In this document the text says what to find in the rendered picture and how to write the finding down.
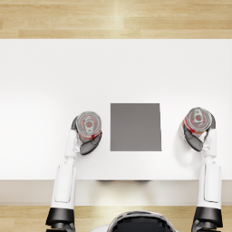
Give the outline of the dark grey square mat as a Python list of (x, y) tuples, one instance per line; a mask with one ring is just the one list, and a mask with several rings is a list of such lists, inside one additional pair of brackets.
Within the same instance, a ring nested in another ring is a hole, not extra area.
[(160, 105), (112, 103), (111, 151), (161, 151)]

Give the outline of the dark round robot body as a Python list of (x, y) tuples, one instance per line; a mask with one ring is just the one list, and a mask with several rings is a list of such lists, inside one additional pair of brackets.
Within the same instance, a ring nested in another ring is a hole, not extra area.
[(178, 232), (161, 214), (145, 210), (124, 212), (109, 225), (91, 232)]

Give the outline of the red soda can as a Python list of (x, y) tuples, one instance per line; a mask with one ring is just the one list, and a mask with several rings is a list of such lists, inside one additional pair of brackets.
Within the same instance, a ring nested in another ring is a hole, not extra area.
[(76, 119), (76, 127), (79, 137), (83, 141), (96, 138), (102, 131), (101, 117), (94, 111), (85, 111)]
[(193, 108), (179, 125), (179, 135), (184, 139), (184, 128), (187, 128), (194, 136), (203, 140), (211, 124), (212, 116), (209, 111), (201, 107)]

